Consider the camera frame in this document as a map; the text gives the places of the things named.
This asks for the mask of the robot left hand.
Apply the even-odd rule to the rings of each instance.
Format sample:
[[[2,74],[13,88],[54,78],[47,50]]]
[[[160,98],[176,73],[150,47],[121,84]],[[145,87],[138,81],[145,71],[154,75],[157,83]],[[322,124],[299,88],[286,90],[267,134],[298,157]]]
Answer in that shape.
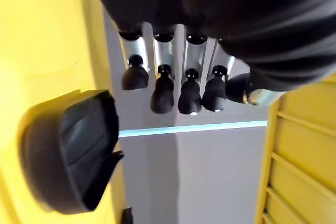
[[[154,39],[173,39],[174,27],[186,29],[186,44],[203,55],[209,38],[222,52],[249,66],[227,79],[216,63],[204,94],[196,67],[186,67],[178,110],[221,111],[226,100],[269,105],[284,93],[317,82],[335,71],[335,0],[101,0],[128,48],[150,23]]]

